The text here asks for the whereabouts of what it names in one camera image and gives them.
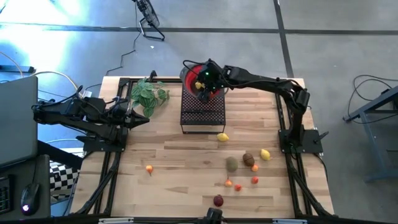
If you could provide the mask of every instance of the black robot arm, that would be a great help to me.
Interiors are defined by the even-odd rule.
[[[32,106],[34,120],[40,124],[62,124],[87,132],[78,136],[83,142],[98,142],[98,146],[120,146],[126,129],[149,122],[149,119],[128,110],[127,100],[116,97],[110,102],[95,97],[80,98],[77,92],[59,102],[40,101]],[[114,103],[109,109],[106,105]]]
[[[283,97],[288,109],[293,114],[293,123],[285,140],[293,147],[302,145],[304,134],[302,119],[307,110],[310,94],[307,89],[302,88],[295,80],[253,75],[246,69],[229,65],[221,68],[211,59],[202,64],[197,80],[205,84],[199,96],[202,101],[207,101],[211,93],[216,93],[226,87],[232,90],[234,88],[251,87],[279,94]]]

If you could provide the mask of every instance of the toy fruit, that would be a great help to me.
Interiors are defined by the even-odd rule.
[[[250,153],[245,153],[243,155],[243,162],[246,166],[252,167],[254,165],[254,158]]]
[[[251,170],[252,170],[253,172],[257,172],[257,171],[259,170],[259,166],[253,165],[253,166],[251,167]]]
[[[224,204],[224,199],[222,198],[221,195],[217,195],[213,198],[213,203],[214,205],[216,205],[217,207],[220,207]]]
[[[261,156],[261,159],[264,159],[265,161],[268,161],[271,159],[271,154],[269,153],[269,151],[267,151],[265,149],[261,149],[260,156]]]
[[[232,181],[229,179],[225,181],[225,187],[232,187]]]
[[[149,175],[152,176],[151,173],[154,171],[154,168],[151,165],[148,165],[145,169],[148,171]]]
[[[226,170],[228,172],[234,172],[238,168],[238,161],[232,156],[226,158]]]
[[[253,177],[252,179],[251,179],[251,183],[252,184],[256,184],[256,183],[258,183],[259,182],[259,178],[258,177]]]
[[[240,184],[235,184],[235,190],[240,191],[242,189],[242,185]]]
[[[229,140],[229,137],[225,133],[219,133],[217,134],[217,139],[221,142],[225,142]]]
[[[195,83],[195,87],[199,90],[201,88],[201,83],[200,82],[196,82]]]

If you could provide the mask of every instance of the wooden tabletop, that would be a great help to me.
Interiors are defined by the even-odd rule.
[[[106,101],[115,97],[119,79],[104,77],[99,97]],[[296,80],[304,85],[302,79]],[[169,102],[155,109],[150,123],[129,132],[119,166],[112,216],[203,217],[209,207],[214,207],[213,197],[220,194],[226,218],[294,217],[285,157],[277,137],[280,127],[275,95],[252,88],[229,91],[225,96],[224,131],[229,141],[219,142],[215,135],[182,134],[181,87],[181,83],[166,84]],[[140,107],[136,111],[142,114]],[[306,129],[313,128],[310,110],[303,123]],[[270,161],[259,157],[261,149],[271,153]],[[243,164],[242,155],[246,152],[254,156],[259,166],[257,172]],[[229,156],[239,161],[238,170],[230,173],[229,178],[243,186],[240,192],[224,186],[225,159]],[[97,187],[103,157],[103,152],[95,152],[84,160],[72,212],[81,208]],[[333,213],[321,162],[312,154],[302,157],[309,189]],[[152,177],[146,172],[146,165],[154,167]],[[251,183],[253,176],[259,177],[256,185]],[[300,190],[298,195],[300,208],[305,212]]]

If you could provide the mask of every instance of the computer monitor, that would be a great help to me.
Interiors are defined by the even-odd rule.
[[[37,155],[37,77],[0,84],[0,167]]]

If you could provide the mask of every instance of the gray floor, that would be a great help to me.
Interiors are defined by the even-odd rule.
[[[134,5],[130,0],[54,0],[54,3],[37,0],[23,1],[23,6],[19,2],[9,2],[0,14],[0,22],[135,26]],[[153,5],[161,27],[278,28],[272,0],[153,0]],[[286,29],[398,29],[398,2],[393,0],[280,0],[280,5]],[[77,84],[88,86],[101,83],[106,71],[118,66],[120,55],[132,50],[136,35],[136,32],[44,32],[36,27],[15,27],[0,30],[0,50],[21,65],[63,72]],[[237,65],[252,73],[286,77],[279,34],[173,32],[165,35],[165,42],[138,38],[137,51],[124,58],[124,68],[109,75],[148,75],[156,70],[162,76],[176,76],[182,60],[212,58],[221,65]],[[398,222],[398,181],[363,182],[364,176],[376,169],[368,139],[362,126],[341,120],[346,114],[355,76],[398,78],[398,36],[288,35],[287,43],[294,75],[305,79],[312,94],[310,104],[315,123],[319,130],[330,131],[323,145],[335,213],[346,218]],[[9,64],[3,57],[0,63]],[[13,78],[19,77],[0,74],[1,80]],[[73,93],[73,87],[56,75],[40,76],[39,88],[61,95]],[[385,89],[382,84],[369,83],[360,92],[374,98]],[[356,96],[351,108],[364,103]],[[395,147],[393,124],[398,119],[389,121],[373,124],[373,128],[376,135],[383,137],[379,141]],[[43,141],[75,136],[74,131],[63,127],[39,127],[39,139]],[[81,146],[78,142],[54,145]]]

